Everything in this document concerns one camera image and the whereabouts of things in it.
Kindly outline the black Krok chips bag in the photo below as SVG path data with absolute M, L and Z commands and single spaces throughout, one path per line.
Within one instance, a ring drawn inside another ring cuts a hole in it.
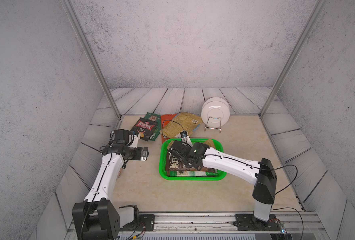
M 141 140 L 148 141 L 157 126 L 158 123 L 155 121 L 139 118 L 136 124 L 131 128 L 131 131 Z

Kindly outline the brown Kettle chips bag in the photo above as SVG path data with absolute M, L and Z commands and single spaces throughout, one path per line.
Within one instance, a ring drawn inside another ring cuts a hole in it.
M 193 167 L 189 167 L 185 165 L 179 158 L 176 158 L 173 156 L 170 152 L 170 150 L 167 151 L 167 160 L 166 160 L 166 166 L 165 170 L 167 172 L 169 171 L 203 171 L 203 172 L 215 172 L 217 170 L 212 169 L 212 168 L 201 168 L 200 170 L 197 170 Z

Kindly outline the green white chips bag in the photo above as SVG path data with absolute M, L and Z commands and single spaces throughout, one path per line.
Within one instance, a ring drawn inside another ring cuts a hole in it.
M 168 177 L 217 177 L 219 174 L 215 172 L 203 171 L 169 171 L 166 173 Z

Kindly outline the red snack bag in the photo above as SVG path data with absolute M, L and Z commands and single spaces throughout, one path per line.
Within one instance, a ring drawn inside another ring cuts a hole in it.
M 170 122 L 170 120 L 173 120 L 173 118 L 176 116 L 177 114 L 167 114 L 167 115 L 162 115 L 161 116 L 161 127 L 164 130 L 164 128 L 166 127 L 166 125 Z M 161 143 L 163 144 L 165 141 L 169 140 L 168 137 L 161 137 Z

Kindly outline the tan chips bag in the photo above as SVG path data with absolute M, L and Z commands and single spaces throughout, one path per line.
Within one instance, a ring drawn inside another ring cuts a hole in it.
M 160 132 L 164 137 L 168 137 L 170 139 L 180 138 L 180 133 L 182 131 L 187 131 L 188 135 L 190 135 L 202 123 L 202 118 L 197 115 L 190 113 L 179 113 L 173 118 L 173 120 L 170 120 L 164 130 L 162 129 Z

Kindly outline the sour cream onion chips bag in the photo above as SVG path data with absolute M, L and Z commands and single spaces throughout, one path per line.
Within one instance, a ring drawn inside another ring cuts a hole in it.
M 168 145 L 166 147 L 167 150 L 170 149 L 170 147 L 172 146 L 172 144 L 176 141 L 181 141 L 180 139 L 173 139 L 173 140 L 168 140 Z M 216 150 L 219 150 L 219 151 L 223 151 L 223 146 L 221 145 L 221 143 L 219 141 L 215 141 L 213 139 L 191 139 L 191 142 L 192 144 L 198 142 L 198 143 L 203 143 L 203 144 L 206 144 Z

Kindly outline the dark green snack bag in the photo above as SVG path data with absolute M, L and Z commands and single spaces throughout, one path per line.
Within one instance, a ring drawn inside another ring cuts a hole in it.
M 154 113 L 147 113 L 144 118 L 157 123 L 157 126 L 153 128 L 153 132 L 149 137 L 150 141 L 155 141 L 161 131 L 161 116 Z

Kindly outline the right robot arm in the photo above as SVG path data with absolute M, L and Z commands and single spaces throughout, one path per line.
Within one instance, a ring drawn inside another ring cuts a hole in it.
M 168 154 L 188 167 L 200 170 L 212 168 L 239 177 L 254 186 L 252 197 L 255 200 L 255 219 L 268 222 L 272 205 L 275 202 L 277 175 L 270 160 L 250 161 L 222 153 L 207 144 L 194 143 L 192 146 L 175 141 Z

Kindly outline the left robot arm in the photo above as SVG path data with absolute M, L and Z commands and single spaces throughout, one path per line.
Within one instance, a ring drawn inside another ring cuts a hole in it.
M 116 180 L 128 161 L 146 161 L 148 149 L 137 145 L 135 131 L 114 130 L 107 145 L 101 147 L 101 166 L 84 200 L 72 209 L 79 240 L 115 240 L 119 231 L 143 232 L 136 205 L 116 209 L 110 200 Z

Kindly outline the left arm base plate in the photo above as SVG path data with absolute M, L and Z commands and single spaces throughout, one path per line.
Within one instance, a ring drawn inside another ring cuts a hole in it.
M 121 232 L 153 232 L 155 215 L 140 214 L 137 220 L 120 228 Z

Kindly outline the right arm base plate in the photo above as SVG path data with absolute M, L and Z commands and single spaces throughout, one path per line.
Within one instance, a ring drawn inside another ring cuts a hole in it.
M 276 215 L 270 214 L 268 221 L 256 219 L 253 214 L 236 214 L 233 225 L 238 231 L 280 231 L 282 229 Z

